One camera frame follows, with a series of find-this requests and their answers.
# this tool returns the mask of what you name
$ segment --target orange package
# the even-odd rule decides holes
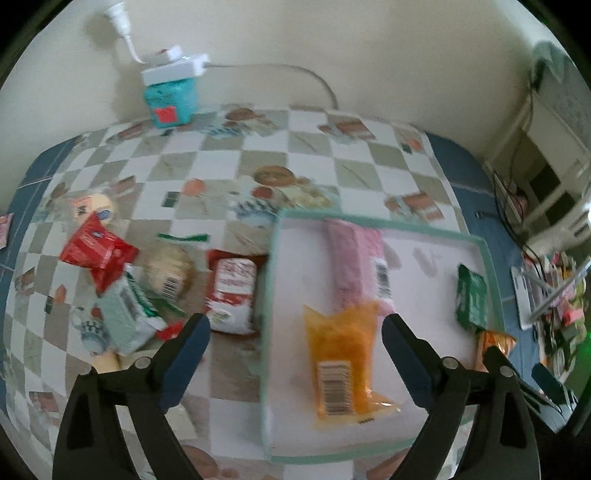
[[[326,317],[304,306],[318,427],[363,423],[398,411],[371,390],[378,307],[373,301]]]
[[[476,352],[476,366],[474,370],[479,372],[488,372],[483,363],[484,354],[490,346],[497,346],[503,355],[509,357],[513,347],[517,344],[517,339],[511,335],[501,332],[491,332],[482,330],[478,333],[478,351]]]

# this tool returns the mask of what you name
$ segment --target pink snack bag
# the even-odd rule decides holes
[[[0,216],[0,250],[4,248],[8,242],[8,229],[12,221],[13,213]]]
[[[337,304],[341,309],[378,300],[380,316],[394,312],[394,301],[384,257],[382,232],[344,220],[327,220],[336,282]]]

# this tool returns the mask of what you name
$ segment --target blue basket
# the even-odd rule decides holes
[[[197,79],[191,77],[150,85],[144,91],[144,100],[158,128],[188,124],[197,111]]]

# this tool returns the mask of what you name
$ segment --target green package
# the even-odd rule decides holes
[[[466,330],[486,329],[487,289],[482,275],[460,264],[457,268],[456,319]]]

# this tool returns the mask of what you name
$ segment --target red and white package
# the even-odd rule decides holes
[[[14,213],[0,216],[0,250],[8,243],[8,229],[10,228],[10,222],[12,222],[12,216]]]
[[[105,229],[95,212],[70,237],[59,259],[89,268],[100,295],[121,276],[124,265],[133,262],[137,254],[137,248]]]
[[[340,309],[378,300],[380,316],[394,312],[382,232],[344,220],[327,220]]]
[[[212,276],[207,288],[205,314],[212,330],[249,335],[256,330],[252,323],[257,264],[266,257],[240,257],[210,251]]]

